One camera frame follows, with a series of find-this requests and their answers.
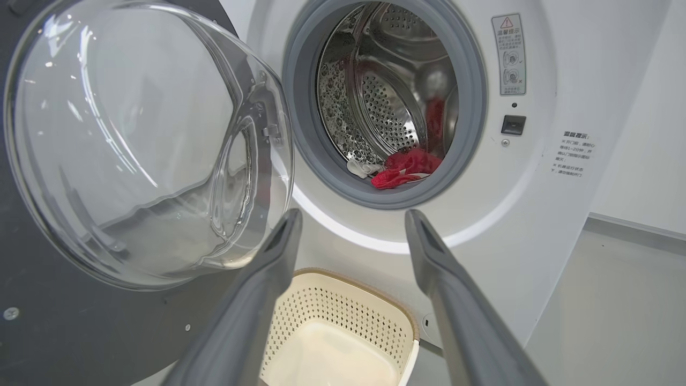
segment dark gray panel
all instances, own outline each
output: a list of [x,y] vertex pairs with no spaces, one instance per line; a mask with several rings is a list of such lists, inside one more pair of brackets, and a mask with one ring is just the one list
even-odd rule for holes
[[[174,3],[235,33],[217,0]],[[16,0],[0,9],[2,90],[24,29],[48,5]],[[4,131],[4,112],[0,121]],[[0,319],[0,385],[131,385],[178,359],[238,271],[155,292],[96,280],[34,222],[14,184],[4,135],[0,151],[0,312],[19,309],[16,319]]]

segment warning label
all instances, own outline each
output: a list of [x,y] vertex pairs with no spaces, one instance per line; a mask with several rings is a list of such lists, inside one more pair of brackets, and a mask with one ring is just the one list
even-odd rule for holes
[[500,62],[500,95],[526,94],[524,31],[519,14],[491,19]]
[[550,172],[565,177],[582,178],[595,156],[595,144],[588,134],[565,131]]

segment screw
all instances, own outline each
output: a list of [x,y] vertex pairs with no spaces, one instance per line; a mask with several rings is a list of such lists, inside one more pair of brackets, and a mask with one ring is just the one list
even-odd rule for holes
[[5,310],[2,316],[5,318],[5,320],[15,320],[17,317],[19,317],[19,309],[17,307],[9,307]]

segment white wall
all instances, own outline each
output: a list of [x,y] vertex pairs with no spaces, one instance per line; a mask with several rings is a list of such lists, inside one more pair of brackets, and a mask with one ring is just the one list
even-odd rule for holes
[[684,20],[686,1],[673,1],[598,188],[592,216],[599,214],[686,236]]

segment plastic basket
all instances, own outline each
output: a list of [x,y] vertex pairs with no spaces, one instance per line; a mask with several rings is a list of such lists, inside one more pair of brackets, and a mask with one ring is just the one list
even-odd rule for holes
[[405,386],[419,351],[412,314],[321,269],[295,273],[274,307],[261,368],[269,386]]

